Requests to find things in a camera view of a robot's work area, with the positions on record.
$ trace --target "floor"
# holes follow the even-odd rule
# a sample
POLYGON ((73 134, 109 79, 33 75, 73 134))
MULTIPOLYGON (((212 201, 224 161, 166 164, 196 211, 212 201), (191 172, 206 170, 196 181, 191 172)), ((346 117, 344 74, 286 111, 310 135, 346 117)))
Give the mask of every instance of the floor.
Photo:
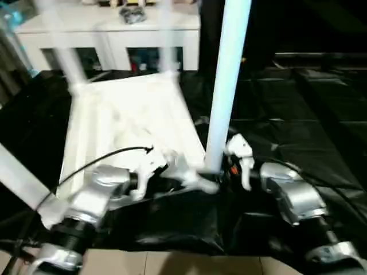
MULTIPOLYGON (((8 254, 0 253, 1 271, 9 258, 8 254)), ((291 267, 269 257, 208 257, 176 252, 132 253, 112 250, 90 250, 81 274, 300 275, 291 267)))

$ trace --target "white cabinet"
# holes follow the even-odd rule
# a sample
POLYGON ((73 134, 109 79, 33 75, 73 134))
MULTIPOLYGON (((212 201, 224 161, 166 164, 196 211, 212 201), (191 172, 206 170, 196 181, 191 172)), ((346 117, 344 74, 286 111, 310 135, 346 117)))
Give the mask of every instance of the white cabinet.
MULTIPOLYGON (((35 70, 58 69, 58 66, 55 65, 57 61, 53 60, 54 56, 50 51, 54 44, 48 33, 20 33, 18 38, 35 70)), ((97 66, 100 66, 100 70, 109 70, 115 67, 105 33, 70 32, 68 38, 70 45, 77 50, 82 63, 88 62, 88 60, 83 61, 83 56, 88 56, 89 59, 94 60, 94 63, 97 63, 91 64, 97 70, 97 66)))
MULTIPOLYGON (((147 6, 147 20, 126 25, 118 9, 62 3, 57 7, 69 44, 76 49, 85 69, 131 70, 132 60, 155 56, 162 46, 157 7, 147 6)), ((178 63, 183 70, 197 70, 199 58, 200 20, 195 5, 174 5, 173 45, 177 48, 178 63)), ((35 70, 57 69, 58 62, 52 52, 53 41, 38 15, 15 30, 35 70)))
MULTIPOLYGON (((199 32, 197 30, 173 31, 173 46, 181 54, 177 54, 177 61, 182 63, 183 70, 197 70, 198 68, 198 43, 199 32)), ((116 69, 130 70, 133 48, 155 48, 162 45, 158 31, 142 32, 118 32, 108 33, 108 40, 114 57, 116 69)))

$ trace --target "black plastic sheet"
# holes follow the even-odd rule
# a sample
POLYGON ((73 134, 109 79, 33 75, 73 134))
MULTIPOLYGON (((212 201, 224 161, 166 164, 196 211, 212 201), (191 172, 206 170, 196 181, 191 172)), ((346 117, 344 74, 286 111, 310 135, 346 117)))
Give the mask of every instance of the black plastic sheet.
MULTIPOLYGON (((107 77, 126 76, 111 72, 107 77)), ((213 81, 196 73, 184 73, 179 81, 206 144, 213 81)), ((366 88, 363 75, 353 72, 266 70, 240 78, 229 136, 242 133, 255 158, 296 164, 338 188, 366 220, 366 88)), ((70 102, 64 79, 42 73, 0 111, 0 142, 49 187, 57 184, 60 174, 70 102)), ((330 209, 334 230, 367 257, 363 218, 328 185, 315 183, 330 209)), ((9 194, 2 190, 2 209, 12 205, 3 210, 3 218, 25 208, 9 194)), ((0 224, 1 238, 16 239, 20 225, 0 224)), ((32 238, 41 241, 44 230, 36 228, 40 230, 32 238)), ((268 195, 224 186, 217 195, 189 192, 113 211, 95 246, 273 256, 303 271, 291 232, 268 195)))

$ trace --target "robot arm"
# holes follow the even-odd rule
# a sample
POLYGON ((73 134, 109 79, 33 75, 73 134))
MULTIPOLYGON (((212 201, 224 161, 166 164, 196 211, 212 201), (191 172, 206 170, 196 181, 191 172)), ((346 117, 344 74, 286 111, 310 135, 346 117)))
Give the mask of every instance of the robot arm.
POLYGON ((83 267, 83 255, 91 247, 106 212, 142 201, 149 179, 156 170, 163 168, 162 177, 174 178, 181 183, 177 192, 218 191, 218 185, 200 177, 189 168, 185 158, 171 156, 166 162, 154 150, 147 154, 136 173, 100 165, 88 175, 88 184, 72 197, 62 221, 51 228, 50 241, 42 245, 27 274, 78 274, 83 267))
MULTIPOLYGON (((236 157, 242 186, 250 190, 253 164, 249 144, 236 135, 227 144, 227 154, 236 157)), ((298 242, 294 245, 309 263, 312 274, 367 274, 367 261, 358 255, 351 242, 338 239, 326 221, 329 212, 325 202, 297 170, 265 162, 259 172, 261 190, 276 200, 280 216, 294 228, 298 242)))

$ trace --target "white tube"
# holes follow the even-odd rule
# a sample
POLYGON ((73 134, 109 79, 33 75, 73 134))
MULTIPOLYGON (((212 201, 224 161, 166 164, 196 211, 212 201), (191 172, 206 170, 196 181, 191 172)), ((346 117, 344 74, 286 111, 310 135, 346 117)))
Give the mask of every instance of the white tube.
MULTIPOLYGON (((50 193, 50 190, 2 144, 0 144, 0 182, 33 210, 50 193)), ((58 200, 52 194, 37 211, 44 225, 50 227, 59 222, 66 208, 66 202, 58 200)))
POLYGON ((42 15, 43 23, 54 44, 57 59, 71 85, 70 92, 73 93, 73 86, 86 84, 87 78, 75 50, 69 44, 68 35, 62 31, 64 23, 57 13, 57 5, 60 3, 56 0, 34 0, 34 3, 42 15))
POLYGON ((173 8, 172 0, 161 0, 159 3, 159 17, 160 17, 160 37, 161 48, 159 50, 159 59, 161 65, 161 72, 173 72, 174 67, 174 49, 173 49, 173 35, 172 35, 172 20, 173 8))
POLYGON ((205 166, 219 171, 231 119, 251 0, 226 0, 205 166))

